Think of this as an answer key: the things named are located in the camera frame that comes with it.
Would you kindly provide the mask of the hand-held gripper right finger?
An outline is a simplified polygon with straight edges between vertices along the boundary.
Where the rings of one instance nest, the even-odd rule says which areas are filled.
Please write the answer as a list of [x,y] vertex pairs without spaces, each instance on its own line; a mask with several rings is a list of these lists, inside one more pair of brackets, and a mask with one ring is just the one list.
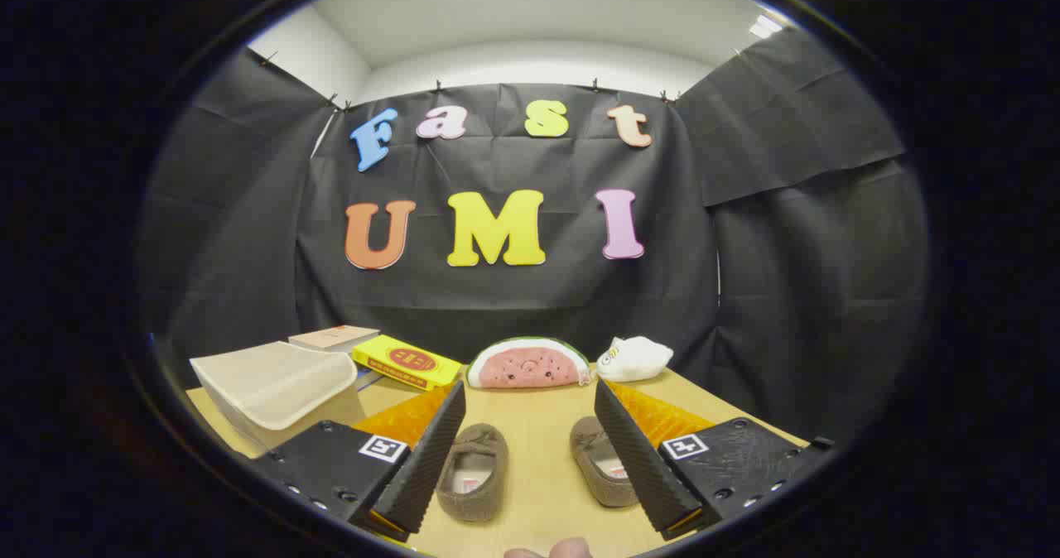
[[712,423],[606,381],[595,386],[595,417],[666,540],[767,503],[806,479],[834,446],[824,437],[794,444],[749,417]]

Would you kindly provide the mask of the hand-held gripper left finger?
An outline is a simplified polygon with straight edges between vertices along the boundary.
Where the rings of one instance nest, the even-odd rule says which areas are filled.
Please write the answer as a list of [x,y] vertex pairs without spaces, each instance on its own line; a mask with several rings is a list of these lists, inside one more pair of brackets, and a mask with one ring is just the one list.
[[315,512],[405,542],[420,531],[465,411],[455,381],[356,426],[321,420],[251,468]]

